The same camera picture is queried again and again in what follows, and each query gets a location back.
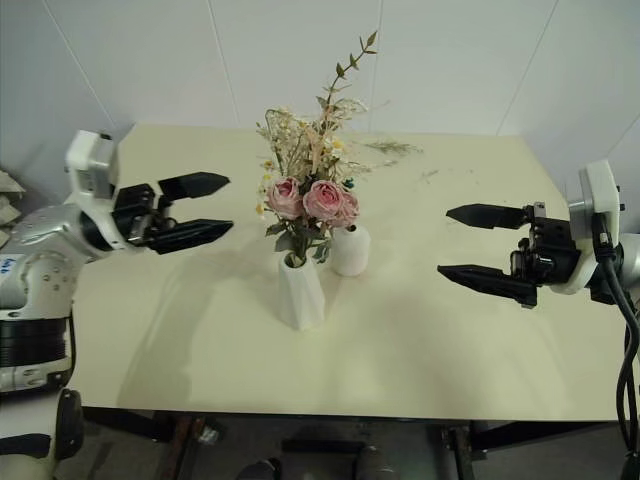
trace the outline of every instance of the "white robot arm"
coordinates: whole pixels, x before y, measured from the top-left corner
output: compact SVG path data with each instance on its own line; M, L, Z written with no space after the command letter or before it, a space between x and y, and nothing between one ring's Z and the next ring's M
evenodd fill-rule
M226 177L162 180L156 205L148 184L116 190L114 142L86 131L66 164L70 202L27 216L0 250L0 472L7 480L49 479L56 461L82 444L80 396L64 388L74 368L71 307L82 267L117 250L165 254L213 242L233 226L168 216L173 201L214 193Z
M621 478L638 480L640 439L633 360L640 345L640 235L619 234L624 206L606 160L589 164L580 171L579 180L579 188L568 193L570 221L547 218L543 203L522 209L474 204L449 210L449 217L473 227L531 227L528 238L523 238L511 253L508 275L478 265L439 266L438 271L456 283L481 293L512 298L527 308L536 306L537 288L545 285L563 294L588 288L592 300L619 307L627 324L615 397L618 422L628 449Z

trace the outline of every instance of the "table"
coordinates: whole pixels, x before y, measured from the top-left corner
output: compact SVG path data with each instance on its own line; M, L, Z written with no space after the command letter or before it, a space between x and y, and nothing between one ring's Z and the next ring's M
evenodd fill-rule
M447 209L468 203L567 208L519 137L348 136L373 166L356 180L373 239L358 278L320 266L327 321L278 320L277 261L255 213L255 132L138 125L120 145L120 185L192 171L227 175L213 196L173 214L232 219L217 242L170 255L118 254L88 265L75 300L83 403L127 409L395 418L612 420L624 322L588 292L544 288L539 306L485 296L438 264L508 268L525 230L481 230ZM405 156L366 144L394 140Z

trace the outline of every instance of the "blue label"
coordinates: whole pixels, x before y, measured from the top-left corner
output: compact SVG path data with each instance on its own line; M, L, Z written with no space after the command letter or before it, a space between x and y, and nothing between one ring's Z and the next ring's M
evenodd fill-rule
M13 267L16 263L16 259L12 257L5 257L0 262L0 274L5 275L11 271L11 267Z

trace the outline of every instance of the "white vase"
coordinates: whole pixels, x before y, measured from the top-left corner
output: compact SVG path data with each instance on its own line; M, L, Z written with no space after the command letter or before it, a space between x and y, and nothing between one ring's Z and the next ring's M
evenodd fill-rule
M355 277L367 268L371 235L362 225L335 228L331 241L331 268L338 275Z
M287 255L280 260L280 318L295 330L306 330L324 322L324 292L314 262L309 258L302 266L287 265Z

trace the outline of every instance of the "flower bouquet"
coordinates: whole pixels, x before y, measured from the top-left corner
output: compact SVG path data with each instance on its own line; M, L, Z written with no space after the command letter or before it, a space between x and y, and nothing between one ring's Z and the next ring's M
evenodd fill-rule
M366 168L350 161L345 144L336 133L354 115L366 112L358 100L337 98L344 88L338 84L371 50L376 32L366 42L360 38L360 52L349 55L349 63L336 65L336 76L316 97L319 117L306 120L285 108L270 109L266 125L258 123L258 133L271 145L275 159L263 164L266 170L259 189L258 214L275 214L277 223L267 228L267 235L278 235L275 249L288 251L285 263L291 268L304 265L307 251L313 258L326 261L331 248L331 231L350 227L359 215L359 205L352 189L354 175Z

